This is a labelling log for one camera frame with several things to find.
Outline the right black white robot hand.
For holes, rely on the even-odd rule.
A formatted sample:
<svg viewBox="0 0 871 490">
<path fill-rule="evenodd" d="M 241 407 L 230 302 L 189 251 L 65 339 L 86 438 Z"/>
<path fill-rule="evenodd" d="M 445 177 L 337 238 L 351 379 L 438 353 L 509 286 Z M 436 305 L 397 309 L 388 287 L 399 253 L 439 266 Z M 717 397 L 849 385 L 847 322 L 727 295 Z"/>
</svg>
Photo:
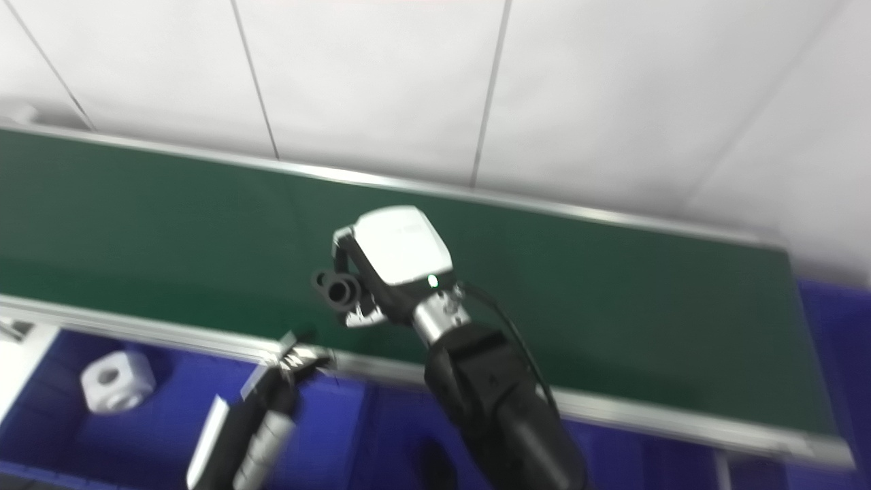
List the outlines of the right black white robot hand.
<svg viewBox="0 0 871 490">
<path fill-rule="evenodd" d="M 335 272 L 357 279 L 362 292 L 340 322 L 348 328 L 390 322 L 411 325 L 414 311 L 453 286 L 455 271 L 444 240 L 419 208 L 385 207 L 362 214 L 333 233 Z"/>
</svg>

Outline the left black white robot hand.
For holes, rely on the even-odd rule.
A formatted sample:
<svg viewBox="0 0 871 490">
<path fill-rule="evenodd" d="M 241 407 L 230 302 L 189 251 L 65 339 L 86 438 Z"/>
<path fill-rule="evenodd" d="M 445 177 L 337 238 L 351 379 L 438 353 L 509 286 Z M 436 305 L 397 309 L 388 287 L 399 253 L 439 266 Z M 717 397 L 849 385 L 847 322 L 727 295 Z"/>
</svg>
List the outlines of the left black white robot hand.
<svg viewBox="0 0 871 490">
<path fill-rule="evenodd" d="M 233 400 L 216 396 L 186 472 L 188 489 L 261 489 L 297 428 L 301 387 L 335 365 L 329 348 L 281 338 Z"/>
</svg>

